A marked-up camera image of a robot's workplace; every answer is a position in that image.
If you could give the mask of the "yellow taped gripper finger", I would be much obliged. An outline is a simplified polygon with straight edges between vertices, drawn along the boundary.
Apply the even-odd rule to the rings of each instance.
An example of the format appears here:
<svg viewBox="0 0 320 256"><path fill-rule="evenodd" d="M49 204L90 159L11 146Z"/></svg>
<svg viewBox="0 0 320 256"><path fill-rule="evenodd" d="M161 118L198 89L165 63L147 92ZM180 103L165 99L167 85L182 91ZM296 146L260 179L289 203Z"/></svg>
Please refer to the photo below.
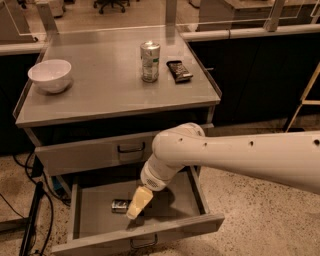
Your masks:
<svg viewBox="0 0 320 256"><path fill-rule="evenodd" d="M129 204L126 216L134 220L153 198L153 192L145 186L139 186Z"/></svg>

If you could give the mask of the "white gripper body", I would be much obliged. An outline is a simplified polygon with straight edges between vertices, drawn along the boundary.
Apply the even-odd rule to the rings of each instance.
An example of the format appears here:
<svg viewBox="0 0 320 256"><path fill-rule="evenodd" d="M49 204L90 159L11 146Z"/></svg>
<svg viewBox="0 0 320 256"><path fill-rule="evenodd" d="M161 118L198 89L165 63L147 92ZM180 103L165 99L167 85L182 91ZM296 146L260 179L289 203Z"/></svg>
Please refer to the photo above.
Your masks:
<svg viewBox="0 0 320 256"><path fill-rule="evenodd" d="M168 165L152 154L141 170L140 179L143 185L151 191L161 191L168 186L173 177L182 169L182 165Z"/></svg>

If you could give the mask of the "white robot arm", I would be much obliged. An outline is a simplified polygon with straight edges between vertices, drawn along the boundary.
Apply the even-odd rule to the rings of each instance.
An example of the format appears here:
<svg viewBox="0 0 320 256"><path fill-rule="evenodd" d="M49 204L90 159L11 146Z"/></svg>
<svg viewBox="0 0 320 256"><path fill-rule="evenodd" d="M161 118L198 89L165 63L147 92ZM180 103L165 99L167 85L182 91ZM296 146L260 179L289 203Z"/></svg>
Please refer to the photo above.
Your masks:
<svg viewBox="0 0 320 256"><path fill-rule="evenodd" d="M169 185L188 166L206 166L320 192L320 132L208 137L186 123L159 132L127 211L135 219L155 191Z"/></svg>

